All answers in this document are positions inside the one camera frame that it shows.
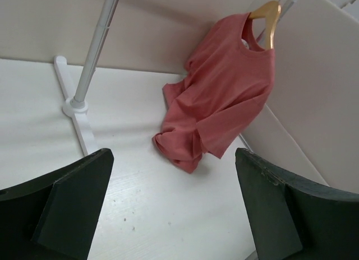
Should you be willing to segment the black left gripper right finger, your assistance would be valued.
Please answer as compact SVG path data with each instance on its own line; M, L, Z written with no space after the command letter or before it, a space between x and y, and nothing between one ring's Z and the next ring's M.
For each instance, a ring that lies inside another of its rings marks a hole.
M314 182L245 148L236 170L257 259L358 259L358 194Z

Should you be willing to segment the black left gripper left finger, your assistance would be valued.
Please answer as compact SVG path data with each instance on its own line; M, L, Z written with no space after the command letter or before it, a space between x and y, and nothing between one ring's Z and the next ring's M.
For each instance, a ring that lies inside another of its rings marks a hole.
M1 259L87 259L112 173L102 148L1 190Z

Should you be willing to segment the red t shirt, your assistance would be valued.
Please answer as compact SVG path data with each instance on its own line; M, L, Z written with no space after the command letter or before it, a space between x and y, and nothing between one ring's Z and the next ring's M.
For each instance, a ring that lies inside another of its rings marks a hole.
M274 61L274 50L255 40L248 14L216 22L187 60L187 76L163 87L167 112L154 145L187 173L206 153L221 158L262 111Z

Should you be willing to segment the wooden clothes hanger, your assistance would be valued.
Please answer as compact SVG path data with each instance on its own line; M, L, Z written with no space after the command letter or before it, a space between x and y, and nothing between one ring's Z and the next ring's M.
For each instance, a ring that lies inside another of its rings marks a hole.
M249 19L261 22L263 29L255 36L256 42L265 50L274 49L274 35L279 21L291 6L291 0L272 0L250 13Z

